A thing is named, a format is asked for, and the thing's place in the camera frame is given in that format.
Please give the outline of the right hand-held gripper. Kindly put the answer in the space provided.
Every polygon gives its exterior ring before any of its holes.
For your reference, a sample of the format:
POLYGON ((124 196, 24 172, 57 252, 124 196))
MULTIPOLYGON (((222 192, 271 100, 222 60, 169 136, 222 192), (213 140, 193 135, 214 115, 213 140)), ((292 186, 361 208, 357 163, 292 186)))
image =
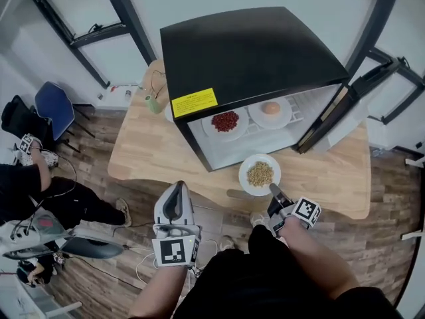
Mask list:
POLYGON ((315 226, 321 215, 318 203, 305 197, 294 203, 275 183, 271 183, 269 188, 273 198, 267 209, 268 226, 275 236, 279 236, 278 232, 284 227, 288 217, 298 218, 306 229, 315 226))

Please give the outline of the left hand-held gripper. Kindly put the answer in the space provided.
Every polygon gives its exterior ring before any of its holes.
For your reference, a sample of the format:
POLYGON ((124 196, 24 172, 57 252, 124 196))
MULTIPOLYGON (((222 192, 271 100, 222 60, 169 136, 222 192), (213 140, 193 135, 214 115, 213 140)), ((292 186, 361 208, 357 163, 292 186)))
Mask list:
POLYGON ((168 187, 154 207, 152 245, 158 266, 193 266, 201 240, 190 191, 184 181, 168 187))

